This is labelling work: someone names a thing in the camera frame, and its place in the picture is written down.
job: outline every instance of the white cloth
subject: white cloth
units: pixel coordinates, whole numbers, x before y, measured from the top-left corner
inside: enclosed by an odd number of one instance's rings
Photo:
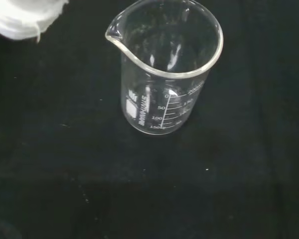
[[[0,0],[0,34],[14,40],[37,37],[62,13],[68,0]]]

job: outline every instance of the beaker rim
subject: beaker rim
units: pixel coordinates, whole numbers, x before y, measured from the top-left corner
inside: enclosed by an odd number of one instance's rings
[[[199,76],[199,75],[207,72],[210,68],[212,68],[215,65],[215,63],[217,62],[217,60],[219,59],[222,49],[223,49],[223,45],[224,45],[224,36],[223,36],[223,31],[221,29],[221,26],[220,26],[218,20],[206,7],[204,7],[203,5],[201,5],[200,3],[198,3],[194,0],[186,0],[186,1],[191,2],[196,7],[198,7],[198,9],[207,13],[207,15],[208,15],[207,18],[215,24],[215,28],[216,28],[217,35],[218,35],[218,44],[217,44],[217,48],[216,48],[213,56],[210,58],[210,60],[207,63],[205,63],[203,66],[201,66],[200,68],[198,68],[196,70],[188,71],[188,72],[177,72],[177,73],[158,70],[154,67],[149,66],[148,64],[144,63],[143,61],[141,61],[121,41],[119,41],[115,37],[110,36],[108,34],[108,30],[105,33],[105,37],[108,41],[110,41],[114,45],[116,45],[132,62],[134,62],[137,66],[139,66],[140,68],[142,68],[143,70],[145,70],[146,72],[148,72],[150,74],[160,76],[163,78],[169,78],[169,79],[187,79],[187,78]],[[129,6],[127,9],[122,11],[118,16],[124,14],[126,11],[129,11],[131,8],[135,7],[136,5],[138,5],[141,2],[145,2],[145,1],[144,0],[137,1],[133,5]]]

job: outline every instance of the black background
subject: black background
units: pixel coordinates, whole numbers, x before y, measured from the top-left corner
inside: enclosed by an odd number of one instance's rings
[[[0,238],[299,239],[299,1],[199,2],[223,53],[161,137],[125,120],[104,38],[132,0],[72,0],[38,44],[0,36]]]

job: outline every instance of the printed number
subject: printed number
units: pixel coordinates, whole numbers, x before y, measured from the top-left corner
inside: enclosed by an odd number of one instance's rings
[[[153,116],[151,119],[152,119],[152,120],[162,120],[163,117],[155,117],[155,116]]]

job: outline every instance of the glass beaker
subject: glass beaker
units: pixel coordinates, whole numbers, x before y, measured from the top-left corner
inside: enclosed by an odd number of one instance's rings
[[[188,119],[223,47],[218,21],[193,0],[140,0],[105,37],[122,51],[124,115],[148,134],[173,132]]]

